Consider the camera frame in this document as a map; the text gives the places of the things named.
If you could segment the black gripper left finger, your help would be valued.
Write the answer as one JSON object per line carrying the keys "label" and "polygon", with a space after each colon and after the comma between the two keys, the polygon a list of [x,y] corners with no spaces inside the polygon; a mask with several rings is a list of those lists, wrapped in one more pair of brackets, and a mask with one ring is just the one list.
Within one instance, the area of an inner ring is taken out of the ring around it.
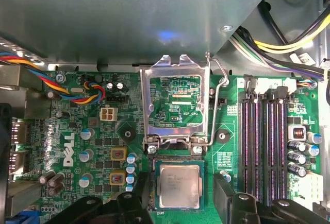
{"label": "black gripper left finger", "polygon": [[105,204],[97,197],[80,198],[47,223],[153,223],[147,210],[149,199],[150,173],[142,172],[133,191]]}

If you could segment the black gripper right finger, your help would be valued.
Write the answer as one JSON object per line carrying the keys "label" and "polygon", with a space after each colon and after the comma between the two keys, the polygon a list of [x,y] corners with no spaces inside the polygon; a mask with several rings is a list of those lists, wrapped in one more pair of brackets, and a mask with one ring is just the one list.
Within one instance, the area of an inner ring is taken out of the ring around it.
{"label": "black gripper right finger", "polygon": [[253,195],[235,193],[222,175],[213,175],[213,203],[222,223],[329,223],[317,213],[289,199],[270,206]]}

